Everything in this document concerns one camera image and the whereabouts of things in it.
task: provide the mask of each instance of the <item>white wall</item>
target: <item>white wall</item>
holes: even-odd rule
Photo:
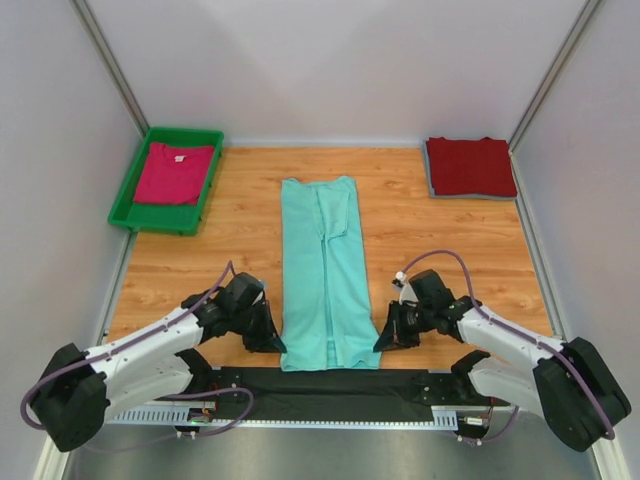
[[[640,3],[608,0],[516,152],[561,315],[640,405]],[[640,478],[640,414],[616,432]]]
[[[89,0],[151,124],[236,144],[507,138],[584,0]]]
[[[97,331],[125,242],[106,218],[138,142],[68,2],[0,2],[2,478],[31,478],[45,438],[22,394]]]

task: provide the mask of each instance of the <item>pink shirt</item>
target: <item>pink shirt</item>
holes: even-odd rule
[[[152,143],[133,201],[196,205],[214,151],[213,147],[177,148]]]

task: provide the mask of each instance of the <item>green bin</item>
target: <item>green bin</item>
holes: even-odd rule
[[[224,134],[215,130],[153,127],[147,133],[133,164],[124,179],[111,213],[109,223],[131,232],[159,232],[195,235],[202,220],[202,210],[213,182],[213,175],[222,153]],[[138,180],[144,169],[152,142],[172,147],[215,147],[215,153],[202,186],[197,205],[144,205],[133,203]]]

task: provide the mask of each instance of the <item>wooden floor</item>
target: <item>wooden floor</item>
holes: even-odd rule
[[[479,299],[510,320],[550,334],[513,202],[429,198],[419,149],[227,148],[198,235],[138,235],[109,339],[148,325],[187,296],[206,290],[229,259],[238,271],[267,282],[267,298],[280,330],[281,182],[340,175],[357,182],[378,331],[385,324],[389,301],[397,299],[390,283],[394,274],[422,252],[449,248],[467,262]],[[456,296],[466,294],[452,258],[432,257],[414,268],[433,268]],[[471,349],[429,332],[419,348],[383,354],[381,367],[448,368]],[[199,350],[212,365],[279,365],[279,355],[248,353],[234,334],[212,339]]]

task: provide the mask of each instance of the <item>folded shirt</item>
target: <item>folded shirt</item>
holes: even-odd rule
[[[430,138],[426,158],[432,196],[514,198],[518,195],[504,140]]]
[[[152,143],[133,201],[196,205],[214,151],[213,147],[185,148]]]

